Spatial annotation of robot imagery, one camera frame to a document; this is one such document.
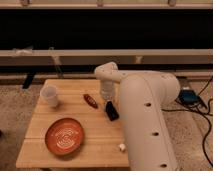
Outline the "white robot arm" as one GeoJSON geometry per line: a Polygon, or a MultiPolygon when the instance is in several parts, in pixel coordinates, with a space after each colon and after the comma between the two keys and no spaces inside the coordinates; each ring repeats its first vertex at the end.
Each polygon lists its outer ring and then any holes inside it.
{"type": "Polygon", "coordinates": [[[114,97],[118,106],[131,171],[180,171],[161,106],[174,101],[178,79],[159,71],[119,70],[114,62],[95,68],[104,100],[114,97]]]}

